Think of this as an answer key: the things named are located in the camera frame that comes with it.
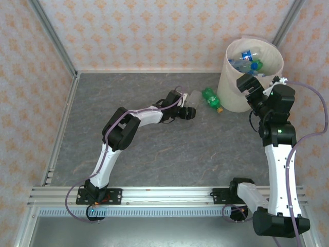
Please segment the aluminium side frame rail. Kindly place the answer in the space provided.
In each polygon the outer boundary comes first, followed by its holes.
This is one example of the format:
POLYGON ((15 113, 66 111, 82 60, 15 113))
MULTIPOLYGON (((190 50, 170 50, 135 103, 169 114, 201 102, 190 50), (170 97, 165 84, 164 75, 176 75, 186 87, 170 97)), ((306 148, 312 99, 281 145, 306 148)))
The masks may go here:
POLYGON ((60 148, 61 148, 62 140, 63 140, 64 134, 65 134, 65 130, 66 130, 67 122, 68 122, 68 119, 69 119, 71 107, 72 107, 74 97, 75 97, 75 94, 76 94, 76 90, 77 90, 77 87, 78 87, 80 75, 81 75, 81 73, 77 72, 73 77, 71 87, 70 87, 69 93, 68 93, 67 98, 66 98, 65 108, 63 110, 61 121, 60 121, 60 124, 59 124, 59 127, 58 127, 56 139, 53 143, 52 153, 51 153, 51 156, 49 158, 48 164, 46 165, 46 168, 45 168, 45 171, 44 171, 44 174, 43 174, 43 178, 41 180, 40 185, 42 187, 44 187, 46 185, 49 185, 51 183, 51 182, 48 181, 48 180, 51 181, 51 177, 49 177, 49 174, 53 173, 53 171, 56 167, 58 155, 59 155, 59 152, 60 152, 60 148))

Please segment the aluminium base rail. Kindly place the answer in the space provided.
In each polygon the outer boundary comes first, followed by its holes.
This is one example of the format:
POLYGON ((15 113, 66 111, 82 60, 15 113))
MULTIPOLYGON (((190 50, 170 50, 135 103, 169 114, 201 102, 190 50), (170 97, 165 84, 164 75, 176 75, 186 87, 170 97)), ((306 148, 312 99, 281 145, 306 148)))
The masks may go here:
MULTIPOLYGON (((27 205, 76 207, 78 187, 33 187, 27 205)), ((214 207, 209 186, 122 187, 121 206, 132 207, 214 207)))

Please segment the grey metal sheet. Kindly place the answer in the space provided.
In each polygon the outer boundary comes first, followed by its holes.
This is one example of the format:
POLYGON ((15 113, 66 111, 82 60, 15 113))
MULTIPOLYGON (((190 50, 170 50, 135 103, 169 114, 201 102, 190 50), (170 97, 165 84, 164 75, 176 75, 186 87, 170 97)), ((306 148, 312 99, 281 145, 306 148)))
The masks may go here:
POLYGON ((252 224, 220 217, 125 218, 99 224, 39 218, 29 247, 278 247, 252 224))

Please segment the aluminium frame leg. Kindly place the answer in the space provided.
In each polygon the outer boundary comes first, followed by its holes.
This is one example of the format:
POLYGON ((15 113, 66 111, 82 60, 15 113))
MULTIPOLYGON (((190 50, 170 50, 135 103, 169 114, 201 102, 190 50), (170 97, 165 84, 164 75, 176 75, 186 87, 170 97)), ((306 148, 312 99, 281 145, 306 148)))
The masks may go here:
POLYGON ((28 207, 23 215, 23 220, 19 228, 14 247, 29 247, 32 235, 36 226, 40 209, 38 207, 28 207))
POLYGON ((301 206, 301 212, 302 216, 304 218, 308 218, 310 221, 310 229, 300 235, 300 237, 302 238, 303 247, 318 247, 317 240, 313 234, 313 220, 312 215, 309 213, 308 206, 301 206))

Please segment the aluminium frame corner post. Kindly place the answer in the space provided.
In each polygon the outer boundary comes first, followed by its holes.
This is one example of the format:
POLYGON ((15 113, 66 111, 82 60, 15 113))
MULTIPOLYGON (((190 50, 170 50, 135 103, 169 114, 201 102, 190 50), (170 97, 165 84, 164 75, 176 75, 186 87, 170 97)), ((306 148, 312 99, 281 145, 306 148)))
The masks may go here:
POLYGON ((276 47, 279 47, 283 42, 285 36, 287 35, 290 27, 293 25, 297 15, 300 13, 301 8, 303 7, 306 0, 294 0, 292 6, 290 7, 286 17, 284 18, 279 30, 277 31, 272 44, 276 47))
POLYGON ((46 11, 44 10, 42 4, 39 0, 27 0, 28 3, 31 5, 33 11, 35 12, 36 16, 38 17, 39 21, 41 22, 41 25, 43 26, 44 30, 46 31, 47 35, 49 36, 52 44, 54 45, 56 51, 58 52, 59 56, 61 57, 66 69, 69 71, 69 73, 76 77, 77 70, 75 66, 73 65, 72 60, 70 59, 63 43, 61 42, 59 36, 57 35, 57 32, 51 23, 49 17, 47 16, 46 11))

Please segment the clear bottle blue cap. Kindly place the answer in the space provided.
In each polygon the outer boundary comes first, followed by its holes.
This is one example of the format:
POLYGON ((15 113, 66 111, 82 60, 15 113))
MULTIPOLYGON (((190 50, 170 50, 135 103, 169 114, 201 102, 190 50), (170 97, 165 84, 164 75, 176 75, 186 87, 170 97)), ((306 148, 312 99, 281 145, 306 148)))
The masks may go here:
POLYGON ((229 59, 228 61, 232 67, 244 74, 252 74, 259 69, 257 62, 250 62, 249 60, 240 59, 229 59))

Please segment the white round bin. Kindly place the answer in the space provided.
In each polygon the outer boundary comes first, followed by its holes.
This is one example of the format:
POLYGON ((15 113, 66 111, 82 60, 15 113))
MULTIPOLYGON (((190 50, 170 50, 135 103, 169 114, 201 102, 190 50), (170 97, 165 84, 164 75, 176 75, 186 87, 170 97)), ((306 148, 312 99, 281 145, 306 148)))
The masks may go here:
MULTIPOLYGON (((225 74, 223 74, 223 67, 217 88, 217 95, 221 101, 222 107, 224 107, 228 111, 235 113, 243 113, 250 110, 250 106, 247 103, 245 94, 241 93, 237 87, 234 88, 228 85, 227 77, 225 74)), ((263 86, 263 88, 267 89, 270 83, 271 81, 267 84, 261 83, 261 85, 263 86)))

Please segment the aluminium back frame rail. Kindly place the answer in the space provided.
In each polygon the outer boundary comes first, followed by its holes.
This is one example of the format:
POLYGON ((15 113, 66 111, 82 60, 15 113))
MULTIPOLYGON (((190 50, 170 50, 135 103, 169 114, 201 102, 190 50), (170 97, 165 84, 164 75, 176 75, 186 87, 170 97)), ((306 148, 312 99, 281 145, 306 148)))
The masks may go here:
POLYGON ((157 74, 157 73, 221 73, 221 70, 206 70, 206 69, 199 69, 199 70, 184 70, 184 69, 133 69, 133 70, 79 70, 77 71, 78 75, 81 74, 157 74))

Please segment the clear square bottle beige cap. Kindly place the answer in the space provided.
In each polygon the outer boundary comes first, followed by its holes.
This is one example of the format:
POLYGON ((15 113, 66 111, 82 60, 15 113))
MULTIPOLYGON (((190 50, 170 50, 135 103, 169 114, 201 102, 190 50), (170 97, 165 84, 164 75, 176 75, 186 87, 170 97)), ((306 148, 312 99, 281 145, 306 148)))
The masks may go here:
POLYGON ((202 99, 202 93, 200 91, 193 90, 191 94, 189 94, 188 97, 186 98, 184 106, 197 109, 201 99, 202 99))

